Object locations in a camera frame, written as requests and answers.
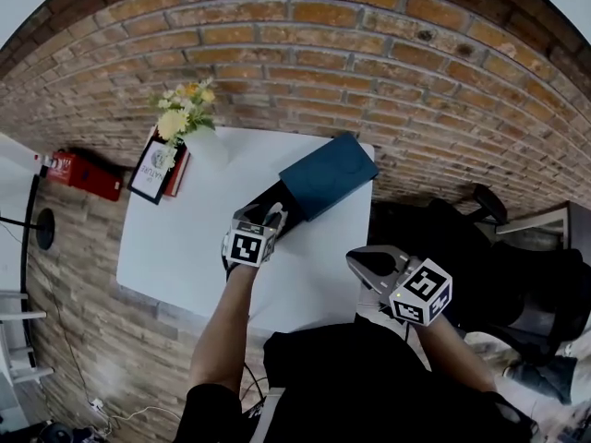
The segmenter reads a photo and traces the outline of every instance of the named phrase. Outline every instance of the floor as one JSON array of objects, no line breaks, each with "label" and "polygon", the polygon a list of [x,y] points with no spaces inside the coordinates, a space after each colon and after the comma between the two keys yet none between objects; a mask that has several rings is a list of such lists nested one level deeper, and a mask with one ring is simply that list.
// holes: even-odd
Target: floor
[{"label": "floor", "polygon": [[[95,398],[104,402],[110,415],[127,416],[149,405],[176,414],[183,410],[190,356],[205,321],[117,284],[116,264],[128,196],[124,191],[114,203],[41,181],[35,210],[53,209],[55,242],[49,251],[42,252],[30,241],[27,281],[33,308],[48,315],[34,323],[33,346],[41,363],[52,366],[55,374],[44,378],[42,387],[19,389],[22,405],[34,421],[51,416],[68,425],[104,428],[104,420],[87,404]],[[371,294],[362,293],[360,304],[362,315],[404,333],[396,322],[377,312]],[[468,341],[497,375],[513,356],[487,335],[472,334]],[[425,360],[412,331],[409,344]],[[257,378],[265,375],[261,345],[260,339],[252,337],[247,347],[247,364]],[[581,355],[591,355],[591,340],[579,340],[575,349]],[[245,373],[241,390],[245,408],[258,400],[255,388],[247,392],[251,382]],[[260,385],[265,391],[266,381]],[[557,435],[588,408],[587,403],[563,407],[502,377],[498,385],[509,401],[533,414],[550,435]],[[121,422],[109,440],[169,442],[176,426],[171,414],[149,410]]]}]

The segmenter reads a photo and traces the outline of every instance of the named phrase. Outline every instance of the black chair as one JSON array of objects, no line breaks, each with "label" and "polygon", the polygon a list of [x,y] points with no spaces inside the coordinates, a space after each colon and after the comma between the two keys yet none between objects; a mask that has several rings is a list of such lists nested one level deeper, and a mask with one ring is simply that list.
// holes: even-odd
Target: black chair
[{"label": "black chair", "polygon": [[474,199],[480,209],[469,215],[441,199],[423,209],[376,205],[370,243],[396,245],[434,260],[453,277],[453,300],[444,313],[456,328],[486,332],[526,362],[545,365],[562,342],[585,331],[591,268],[577,250],[493,245],[474,222],[491,216],[503,224],[507,210],[484,186],[476,186]]}]

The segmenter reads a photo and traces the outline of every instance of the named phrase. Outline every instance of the cable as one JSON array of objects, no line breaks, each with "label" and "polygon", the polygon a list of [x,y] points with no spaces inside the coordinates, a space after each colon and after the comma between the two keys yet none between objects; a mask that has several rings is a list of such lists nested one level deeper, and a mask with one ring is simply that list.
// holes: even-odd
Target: cable
[{"label": "cable", "polygon": [[[22,241],[18,240],[18,238],[15,235],[13,235],[12,232],[10,230],[8,230],[8,228],[6,228],[6,226],[3,223],[0,223],[0,226],[2,226],[8,232],[8,234],[10,234],[10,236],[12,236],[14,238],[14,240],[17,243],[22,245]],[[80,366],[78,365],[78,360],[76,359],[76,356],[74,355],[74,350],[72,349],[72,344],[70,343],[70,340],[67,337],[66,326],[64,325],[64,320],[62,319],[62,312],[59,309],[59,305],[57,303],[57,298],[55,297],[54,284],[49,279],[48,275],[45,274],[45,271],[42,269],[42,266],[41,266],[41,264],[39,264],[39,261],[37,260],[37,258],[35,256],[33,256],[29,252],[29,250],[27,250],[26,253],[27,253],[27,257],[30,257],[35,262],[35,264],[37,265],[37,268],[39,268],[39,271],[45,277],[45,279],[47,280],[47,283],[49,284],[49,289],[50,289],[50,292],[52,293],[52,299],[54,301],[55,310],[57,310],[57,318],[59,321],[60,328],[62,329],[62,334],[64,335],[64,340],[66,341],[67,347],[69,348],[70,354],[72,355],[72,361],[74,362],[74,366],[76,367],[76,369],[78,370],[78,374],[80,375],[80,380],[82,381],[82,388],[84,389],[84,395],[86,396],[86,402],[88,405],[91,405],[89,390],[88,390],[88,387],[86,386],[86,380],[84,379],[84,376],[82,376],[82,371],[80,370]]]},{"label": "cable", "polygon": [[255,384],[257,384],[258,382],[261,382],[261,380],[265,380],[266,378],[267,378],[266,376],[265,377],[261,377],[260,379],[257,379],[256,381],[251,382],[250,383],[250,386],[247,387],[247,390],[245,390],[244,394],[242,395],[242,399],[240,399],[240,401],[243,401],[245,399],[245,397],[248,394],[248,391],[250,390],[250,388],[252,388],[252,386],[254,386]]},{"label": "cable", "polygon": [[260,399],[263,400],[264,399],[264,396],[262,395],[262,390],[260,390],[260,385],[259,385],[259,382],[257,381],[257,379],[255,378],[255,375],[252,374],[252,371],[250,370],[250,367],[248,367],[246,363],[244,363],[244,367],[247,369],[248,373],[252,377],[252,380],[254,381],[255,386],[257,386],[257,390],[259,391]]}]

